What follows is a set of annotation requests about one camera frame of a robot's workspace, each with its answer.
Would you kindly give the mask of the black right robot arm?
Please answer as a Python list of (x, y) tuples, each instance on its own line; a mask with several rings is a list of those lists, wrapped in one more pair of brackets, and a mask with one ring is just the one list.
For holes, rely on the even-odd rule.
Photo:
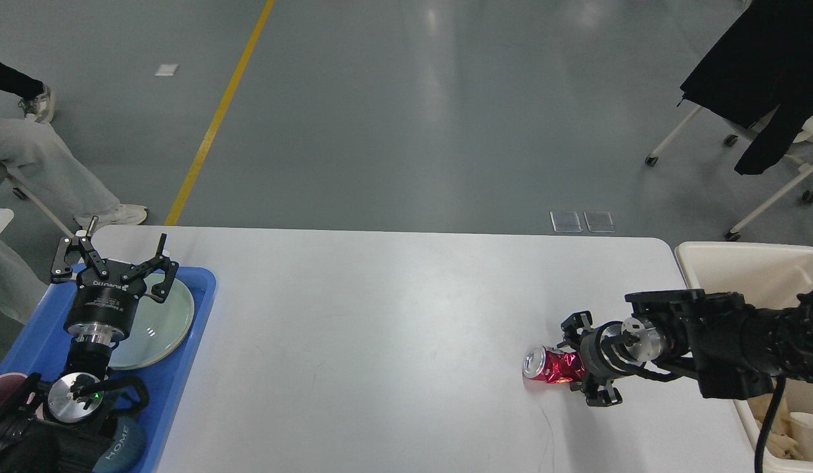
[(704, 398), (771, 394), (755, 449), (760, 472), (787, 381), (813, 384), (813, 290), (797, 299), (796, 307), (761, 309), (737, 292), (627, 294), (631, 317), (594, 327), (589, 311), (569, 315), (557, 348), (580, 358), (584, 376), (570, 386), (590, 407), (620, 404), (613, 381), (631, 375), (659, 382), (686, 377)]

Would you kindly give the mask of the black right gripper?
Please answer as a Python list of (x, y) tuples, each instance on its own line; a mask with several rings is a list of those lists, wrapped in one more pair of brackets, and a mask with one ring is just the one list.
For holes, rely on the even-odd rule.
[(606, 341), (622, 335), (622, 321), (609, 321), (599, 327), (593, 327), (592, 321), (590, 311), (579, 311), (561, 323), (563, 340), (559, 348), (578, 348), (586, 373), (591, 377), (571, 382), (569, 387), (584, 396), (587, 407), (618, 406), (623, 398), (612, 380), (630, 375), (620, 365), (643, 367), (643, 362), (631, 357), (626, 348), (605, 347)]

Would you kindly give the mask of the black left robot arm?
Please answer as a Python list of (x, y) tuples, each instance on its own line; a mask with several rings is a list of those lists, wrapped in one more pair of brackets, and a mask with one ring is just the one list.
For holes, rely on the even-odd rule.
[(76, 293), (64, 321), (70, 335), (57, 379), (28, 375), (0, 402), (0, 472), (91, 472), (118, 444), (116, 428), (150, 404), (136, 375), (110, 376), (115, 347), (129, 338), (142, 298), (164, 303), (179, 264), (164, 254), (127, 263), (102, 257), (90, 235), (58, 245), (51, 282), (73, 282)]

